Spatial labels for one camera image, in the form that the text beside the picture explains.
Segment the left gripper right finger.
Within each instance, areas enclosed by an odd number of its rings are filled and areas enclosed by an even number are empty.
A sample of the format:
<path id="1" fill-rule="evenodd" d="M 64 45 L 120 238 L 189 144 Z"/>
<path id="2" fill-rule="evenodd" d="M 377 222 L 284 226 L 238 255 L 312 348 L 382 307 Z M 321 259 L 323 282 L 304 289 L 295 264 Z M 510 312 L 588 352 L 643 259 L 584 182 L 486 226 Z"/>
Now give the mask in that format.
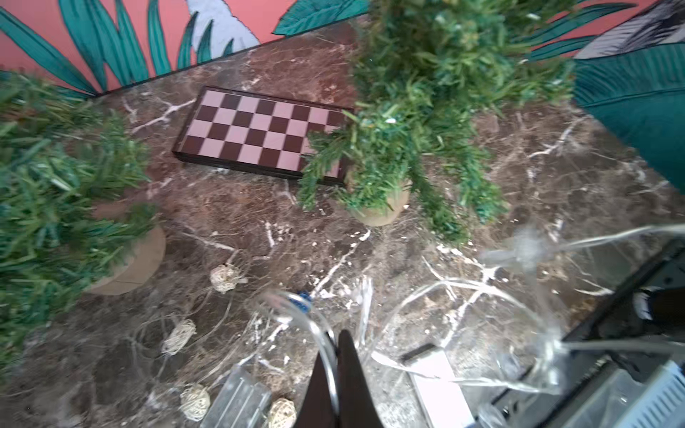
<path id="1" fill-rule="evenodd" d="M 383 428 L 376 412 L 364 371 L 348 330 L 338 337 L 338 389 L 342 428 Z"/>

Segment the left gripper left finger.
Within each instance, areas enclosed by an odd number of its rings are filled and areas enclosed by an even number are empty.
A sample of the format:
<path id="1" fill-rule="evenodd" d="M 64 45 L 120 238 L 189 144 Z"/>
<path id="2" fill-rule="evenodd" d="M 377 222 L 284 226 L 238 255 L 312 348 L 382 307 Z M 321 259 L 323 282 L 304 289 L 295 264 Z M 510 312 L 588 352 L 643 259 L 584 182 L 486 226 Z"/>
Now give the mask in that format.
<path id="1" fill-rule="evenodd" d="M 334 428 L 336 424 L 325 368 L 321 356 L 318 355 L 293 428 Z"/>

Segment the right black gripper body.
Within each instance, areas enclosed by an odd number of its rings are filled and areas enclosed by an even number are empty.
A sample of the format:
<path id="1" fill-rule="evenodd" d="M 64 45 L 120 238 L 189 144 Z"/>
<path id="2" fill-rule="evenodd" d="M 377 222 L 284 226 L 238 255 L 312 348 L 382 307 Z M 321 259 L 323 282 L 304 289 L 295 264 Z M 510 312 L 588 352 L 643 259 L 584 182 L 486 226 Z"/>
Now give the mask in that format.
<path id="1" fill-rule="evenodd" d="M 508 389 L 494 427 L 682 427 L 684 241 L 632 274 L 563 340 L 558 394 Z"/>

